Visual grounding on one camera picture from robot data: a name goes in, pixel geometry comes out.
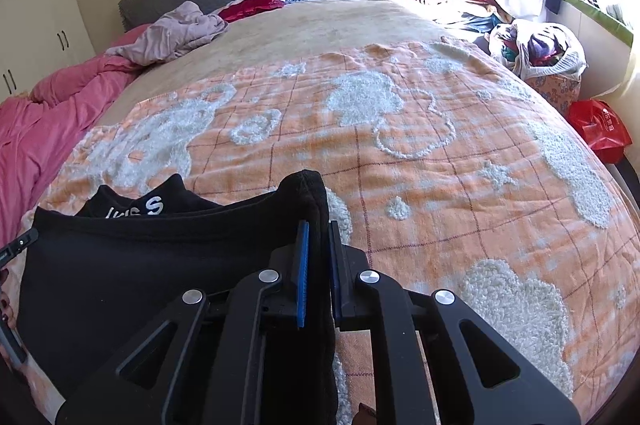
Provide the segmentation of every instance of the cabinet handle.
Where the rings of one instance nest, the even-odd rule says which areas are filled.
[[[18,90],[15,85],[14,74],[11,72],[11,69],[7,69],[7,72],[9,73],[9,78],[11,78],[11,83],[14,84],[14,90]]]

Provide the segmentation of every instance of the bed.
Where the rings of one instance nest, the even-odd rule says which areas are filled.
[[[200,125],[166,115],[203,103]],[[175,139],[141,153],[167,123]],[[188,160],[158,159],[172,149]],[[122,179],[132,160],[133,186]],[[316,0],[236,21],[130,85],[39,205],[72,215],[102,183],[138,197],[172,172],[229,204],[305,168],[322,174],[343,241],[373,268],[414,291],[455,291],[584,423],[612,423],[605,403],[640,345],[640,217],[542,97],[414,1]],[[3,285],[14,312],[23,267],[24,254]],[[374,407],[367,342],[337,338],[340,425],[359,402]],[[24,374],[52,421],[62,397],[33,358]]]

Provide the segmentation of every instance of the pink bedding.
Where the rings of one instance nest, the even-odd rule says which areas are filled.
[[[56,177],[82,136],[142,71],[99,55],[41,81],[30,97],[0,104],[0,246]]]

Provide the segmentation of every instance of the triangular cutout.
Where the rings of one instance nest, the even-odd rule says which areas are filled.
[[[162,362],[169,351],[178,325],[166,322],[138,351],[118,369],[118,374],[142,389],[152,389],[158,380]]]
[[[485,388],[516,378],[520,368],[470,320],[460,322],[460,331]]]

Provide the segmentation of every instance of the door handle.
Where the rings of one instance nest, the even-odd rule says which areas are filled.
[[[6,88],[9,89],[9,94],[13,94],[11,92],[11,87],[9,87],[9,82],[7,82],[6,75],[3,73],[2,77],[4,78],[4,83],[6,84]]]
[[[9,78],[11,78],[11,83],[14,84],[14,90],[18,90],[15,85],[14,74],[11,72],[11,69],[7,69],[7,72],[9,73]]]

